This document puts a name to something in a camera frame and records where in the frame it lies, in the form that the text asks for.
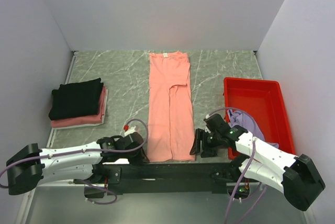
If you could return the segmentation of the salmon pink t shirt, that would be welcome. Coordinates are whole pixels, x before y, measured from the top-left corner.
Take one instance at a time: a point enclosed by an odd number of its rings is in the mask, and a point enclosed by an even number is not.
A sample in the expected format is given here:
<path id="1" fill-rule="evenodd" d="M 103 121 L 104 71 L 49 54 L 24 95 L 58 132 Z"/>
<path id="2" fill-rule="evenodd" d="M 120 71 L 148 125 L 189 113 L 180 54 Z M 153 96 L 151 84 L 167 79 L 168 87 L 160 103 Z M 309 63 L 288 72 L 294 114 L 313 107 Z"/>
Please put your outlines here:
<path id="1" fill-rule="evenodd" d="M 187 53 L 150 53 L 149 138 L 151 162 L 194 161 L 190 62 Z"/>

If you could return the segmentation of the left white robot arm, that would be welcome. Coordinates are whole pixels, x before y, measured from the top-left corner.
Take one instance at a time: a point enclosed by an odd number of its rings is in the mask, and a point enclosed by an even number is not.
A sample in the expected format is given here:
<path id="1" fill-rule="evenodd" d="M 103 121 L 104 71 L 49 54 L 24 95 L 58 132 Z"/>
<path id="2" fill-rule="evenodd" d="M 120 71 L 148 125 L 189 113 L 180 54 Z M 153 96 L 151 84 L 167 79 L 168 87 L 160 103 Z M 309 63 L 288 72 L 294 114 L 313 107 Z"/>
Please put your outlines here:
<path id="1" fill-rule="evenodd" d="M 127 159 L 130 164 L 147 163 L 145 143 L 146 139 L 133 131 L 70 148 L 41 149 L 36 143 L 29 144 L 6 162 L 5 188 L 14 196 L 54 181 L 74 179 L 99 183 L 105 176 L 104 163 L 119 159 Z"/>

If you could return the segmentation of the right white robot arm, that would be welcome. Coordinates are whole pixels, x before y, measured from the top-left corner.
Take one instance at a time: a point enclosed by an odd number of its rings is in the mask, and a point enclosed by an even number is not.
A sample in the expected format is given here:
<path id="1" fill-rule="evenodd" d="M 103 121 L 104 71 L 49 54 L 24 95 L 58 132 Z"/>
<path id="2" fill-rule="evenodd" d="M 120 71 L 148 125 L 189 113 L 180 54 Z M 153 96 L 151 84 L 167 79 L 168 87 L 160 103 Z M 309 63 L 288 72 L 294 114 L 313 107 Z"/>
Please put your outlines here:
<path id="1" fill-rule="evenodd" d="M 313 160 L 286 153 L 254 136 L 242 126 L 231 126 L 219 114 L 207 116 L 206 129 L 196 129 L 191 155 L 214 157 L 219 147 L 239 154 L 216 177 L 226 182 L 256 180 L 283 193 L 295 208 L 306 211 L 325 189 Z"/>

